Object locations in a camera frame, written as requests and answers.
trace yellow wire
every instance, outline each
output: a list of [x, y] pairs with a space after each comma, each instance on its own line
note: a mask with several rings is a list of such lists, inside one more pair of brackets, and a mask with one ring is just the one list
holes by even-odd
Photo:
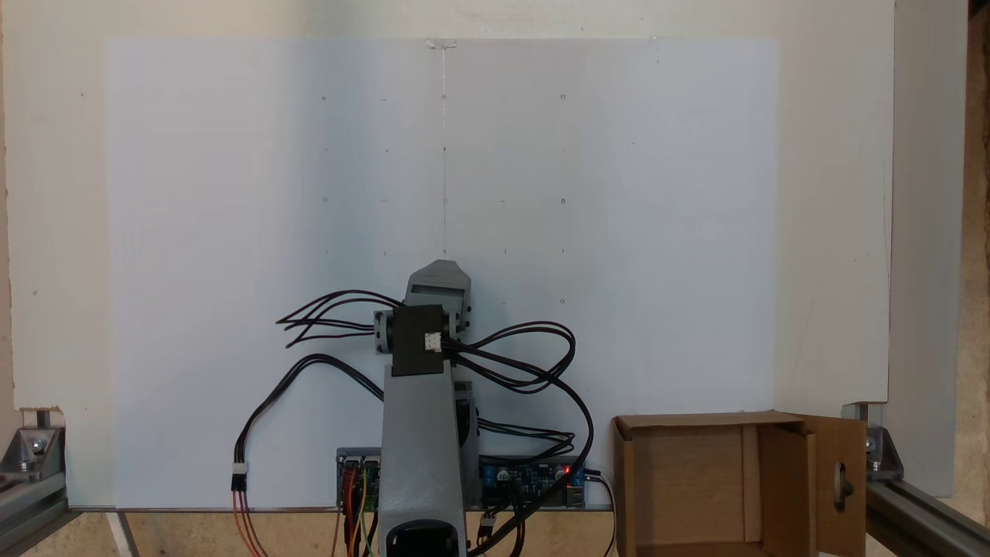
[[[364, 498], [367, 497], [367, 493], [368, 493], [368, 473], [367, 473], [366, 470], [364, 471], [364, 488], [363, 488], [363, 491], [364, 491], [364, 494], [361, 496], [361, 499], [362, 500], [364, 500]], [[364, 511], [364, 501], [361, 501], [361, 520], [360, 520], [360, 522], [361, 522], [361, 533], [364, 534], [364, 545], [367, 548], [368, 553], [371, 555], [371, 557], [374, 557], [374, 549], [371, 547], [371, 539], [368, 537], [368, 531], [366, 529], [364, 529], [364, 512], [363, 511]]]
[[[364, 502], [367, 501], [368, 497], [368, 471], [364, 471], [364, 487], [361, 488], [361, 505], [357, 508], [358, 512], [358, 525], [364, 523]], [[357, 539], [358, 528], [355, 528], [353, 532], [350, 533], [350, 547], [354, 547], [354, 542]]]

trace vertical line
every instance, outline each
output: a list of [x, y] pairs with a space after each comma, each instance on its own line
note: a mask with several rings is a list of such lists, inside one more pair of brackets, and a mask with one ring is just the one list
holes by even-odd
[[443, 132], [443, 143], [444, 143], [444, 259], [446, 256], [446, 49], [441, 50], [441, 77], [442, 77], [442, 93], [441, 93], [441, 103], [444, 107], [444, 132]]

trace white connector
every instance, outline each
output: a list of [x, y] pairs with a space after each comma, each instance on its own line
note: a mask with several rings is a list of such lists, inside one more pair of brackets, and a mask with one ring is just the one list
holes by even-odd
[[442, 352], [444, 349], [440, 346], [440, 333], [427, 333], [427, 352]]

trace bolt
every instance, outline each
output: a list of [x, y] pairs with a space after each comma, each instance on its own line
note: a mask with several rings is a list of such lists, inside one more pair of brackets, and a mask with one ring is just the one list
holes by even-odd
[[36, 455], [45, 452], [45, 448], [49, 446], [49, 441], [45, 436], [35, 437], [31, 440], [31, 452]]

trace white paper sheet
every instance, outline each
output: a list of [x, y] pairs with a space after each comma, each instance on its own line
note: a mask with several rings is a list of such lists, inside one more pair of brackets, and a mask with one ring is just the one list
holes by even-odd
[[[118, 507], [229, 505], [234, 442], [296, 359], [327, 351], [379, 383], [386, 362], [362, 339], [283, 350], [274, 320], [341, 288], [400, 296], [445, 255], [472, 277], [472, 333], [575, 331], [565, 377], [594, 413], [596, 466], [616, 414], [772, 405], [774, 43], [108, 53]], [[498, 348], [548, 363], [560, 344]], [[476, 384], [482, 415], [583, 440], [559, 392]], [[335, 451], [380, 443], [380, 408], [305, 372], [252, 431], [251, 505], [332, 505]], [[509, 441], [482, 449], [526, 448]]]

